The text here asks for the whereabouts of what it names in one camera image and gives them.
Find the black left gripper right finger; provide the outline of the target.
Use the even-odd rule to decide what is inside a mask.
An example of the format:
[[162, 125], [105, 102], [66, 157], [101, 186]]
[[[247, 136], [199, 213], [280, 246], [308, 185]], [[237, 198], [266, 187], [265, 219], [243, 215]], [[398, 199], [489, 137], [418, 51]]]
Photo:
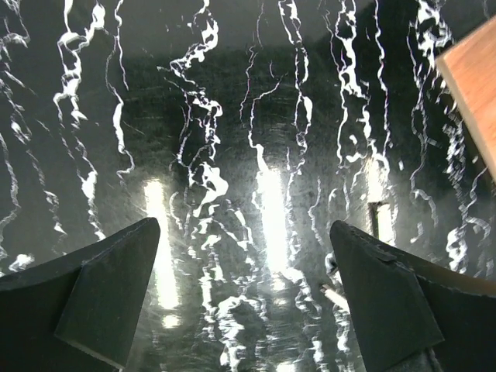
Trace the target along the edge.
[[495, 283], [453, 272], [344, 221], [329, 231], [368, 371], [493, 371]]

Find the clear network plug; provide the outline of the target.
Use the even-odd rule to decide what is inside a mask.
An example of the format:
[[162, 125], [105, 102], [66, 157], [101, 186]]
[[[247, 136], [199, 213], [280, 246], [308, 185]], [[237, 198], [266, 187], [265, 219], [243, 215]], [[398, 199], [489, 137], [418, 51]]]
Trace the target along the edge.
[[338, 292], [333, 290], [330, 286], [324, 284], [320, 287], [320, 291], [329, 299], [334, 305], [337, 305], [343, 311], [349, 312], [350, 308], [347, 300]]

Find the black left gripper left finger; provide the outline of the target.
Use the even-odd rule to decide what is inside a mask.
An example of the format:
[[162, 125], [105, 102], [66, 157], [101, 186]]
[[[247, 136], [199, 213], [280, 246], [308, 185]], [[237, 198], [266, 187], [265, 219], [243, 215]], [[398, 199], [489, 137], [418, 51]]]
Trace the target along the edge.
[[148, 217], [1, 279], [3, 369], [123, 369], [160, 239]]

